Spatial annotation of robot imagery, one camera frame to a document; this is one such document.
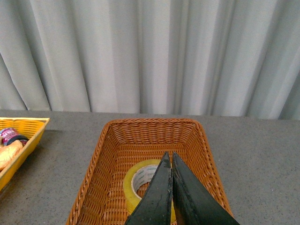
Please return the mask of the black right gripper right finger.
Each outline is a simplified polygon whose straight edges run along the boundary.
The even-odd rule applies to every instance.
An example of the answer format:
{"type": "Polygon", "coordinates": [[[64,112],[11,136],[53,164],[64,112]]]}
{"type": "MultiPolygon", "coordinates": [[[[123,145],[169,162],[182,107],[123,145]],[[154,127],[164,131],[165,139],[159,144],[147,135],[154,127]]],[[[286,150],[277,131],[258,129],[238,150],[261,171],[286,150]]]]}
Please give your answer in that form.
{"type": "Polygon", "coordinates": [[[173,205],[179,225],[237,225],[181,157],[172,155],[173,205]]]}

